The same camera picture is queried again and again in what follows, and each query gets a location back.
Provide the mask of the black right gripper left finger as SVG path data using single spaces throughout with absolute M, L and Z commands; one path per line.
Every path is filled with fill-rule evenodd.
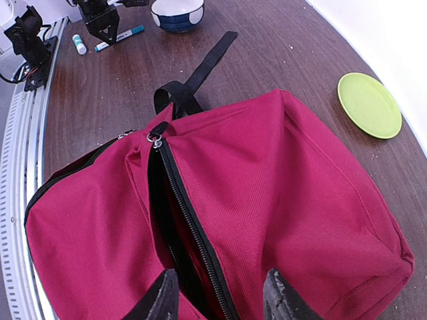
M 179 283 L 174 269 L 166 269 L 125 319 L 178 319 Z

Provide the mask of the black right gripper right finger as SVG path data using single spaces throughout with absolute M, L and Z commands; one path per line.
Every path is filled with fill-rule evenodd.
M 266 275 L 263 302 L 267 320 L 322 320 L 277 269 Z

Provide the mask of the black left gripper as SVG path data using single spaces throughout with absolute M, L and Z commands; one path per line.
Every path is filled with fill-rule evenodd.
M 145 7 L 148 0 L 121 0 L 121 1 L 68 1 L 71 7 L 77 7 L 89 33 L 107 43 L 113 45 L 117 41 L 117 29 L 119 26 L 119 14 L 116 6 Z

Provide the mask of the green white glue stick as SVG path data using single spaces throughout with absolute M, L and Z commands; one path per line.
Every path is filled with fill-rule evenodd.
M 80 55 L 86 54 L 87 53 L 87 47 L 83 43 L 83 41 L 81 39 L 81 36 L 78 35 L 78 34 L 74 34 L 73 37 L 72 37 L 72 39 L 73 39 L 73 43 L 75 45 L 75 48 L 76 48 L 77 52 Z

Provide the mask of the blue white pen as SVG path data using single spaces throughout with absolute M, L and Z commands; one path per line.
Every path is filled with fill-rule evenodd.
M 120 34 L 117 36 L 116 43 L 117 43 L 117 42 L 120 42 L 120 41 L 123 41 L 124 39 L 127 39 L 127 38 L 129 38 L 129 37 L 132 37 L 132 36 L 134 36 L 134 35 L 137 35 L 138 33 L 141 33 L 141 32 L 143 32 L 144 30 L 145 30 L 145 27 L 144 27 L 143 25 L 140 25 L 140 26 L 138 26 L 138 27 L 135 27 L 135 28 L 133 28 L 133 29 L 130 29 L 130 30 L 128 30 L 128 31 L 125 31 L 125 32 L 123 32 L 123 33 L 120 33 Z M 94 47 L 94 50 L 95 50 L 95 52 L 100 52 L 100 51 L 102 51 L 102 50 L 104 50 L 104 49 L 107 49 L 108 47 L 110 47 L 110 45 L 109 45 L 109 44 L 107 44 L 106 42 L 102 42 L 102 43 L 100 43 L 100 44 L 96 45 L 96 46 Z

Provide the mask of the red backpack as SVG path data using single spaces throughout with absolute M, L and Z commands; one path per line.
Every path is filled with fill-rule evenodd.
M 38 189 L 25 232 L 60 319 L 125 319 L 166 269 L 178 319 L 264 319 L 277 269 L 322 319 L 375 319 L 414 273 L 381 192 L 291 93 L 203 110 L 194 95 L 237 33 L 155 118 L 64 167 Z

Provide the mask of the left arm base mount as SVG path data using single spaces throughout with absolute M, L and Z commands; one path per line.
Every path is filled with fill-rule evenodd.
M 51 26 L 43 23 L 34 6 L 25 1 L 1 2 L 1 32 L 10 40 L 14 54 L 22 56 L 28 66 L 28 72 L 23 79 L 9 80 L 4 76 L 1 78 L 14 85 L 24 82 L 25 92 L 46 86 L 49 79 L 58 37 L 40 37 L 39 32 L 42 29 L 49 31 Z

